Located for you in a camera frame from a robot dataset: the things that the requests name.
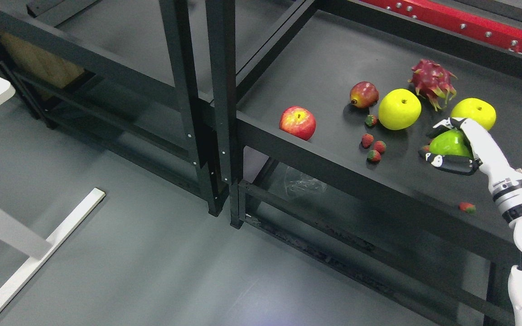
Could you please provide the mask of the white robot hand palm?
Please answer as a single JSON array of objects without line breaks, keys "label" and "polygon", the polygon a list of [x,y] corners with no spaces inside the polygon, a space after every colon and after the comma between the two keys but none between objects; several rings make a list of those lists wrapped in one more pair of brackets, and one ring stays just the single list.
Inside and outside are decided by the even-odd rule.
[{"label": "white robot hand palm", "polygon": [[470,142],[474,157],[481,162],[479,171],[488,177],[489,192],[502,190],[504,184],[512,187],[522,183],[522,174],[510,166],[500,147],[481,124],[470,118],[458,118],[458,122],[458,128]]}]

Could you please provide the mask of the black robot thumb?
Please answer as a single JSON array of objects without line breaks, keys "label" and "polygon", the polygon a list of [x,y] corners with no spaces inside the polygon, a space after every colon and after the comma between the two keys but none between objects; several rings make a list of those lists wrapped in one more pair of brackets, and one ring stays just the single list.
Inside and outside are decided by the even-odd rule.
[{"label": "black robot thumb", "polygon": [[429,165],[446,173],[470,176],[479,169],[476,160],[465,156],[433,154],[426,150],[418,150],[418,154]]}]

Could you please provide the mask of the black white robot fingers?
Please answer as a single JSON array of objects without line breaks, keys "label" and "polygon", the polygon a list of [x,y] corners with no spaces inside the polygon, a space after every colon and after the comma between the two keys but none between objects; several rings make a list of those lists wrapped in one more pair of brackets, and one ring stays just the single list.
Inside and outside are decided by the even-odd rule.
[{"label": "black white robot fingers", "polygon": [[449,117],[440,120],[437,122],[437,124],[432,126],[431,130],[427,132],[426,136],[429,139],[433,139],[450,130],[461,130],[461,125],[464,121],[465,118],[462,117]]}]

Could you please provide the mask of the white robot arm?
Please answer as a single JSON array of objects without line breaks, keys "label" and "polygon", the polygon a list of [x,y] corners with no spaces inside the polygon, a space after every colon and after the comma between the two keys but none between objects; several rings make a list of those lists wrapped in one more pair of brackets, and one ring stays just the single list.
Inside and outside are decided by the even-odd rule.
[{"label": "white robot arm", "polygon": [[427,134],[431,139],[450,131],[464,134],[472,157],[435,154],[419,150],[419,155],[438,170],[458,175],[481,171],[488,177],[488,190],[497,210],[513,231],[513,242],[520,252],[518,264],[510,269],[508,293],[513,305],[514,324],[522,326],[522,169],[513,168],[489,132],[470,118],[446,118]]}]

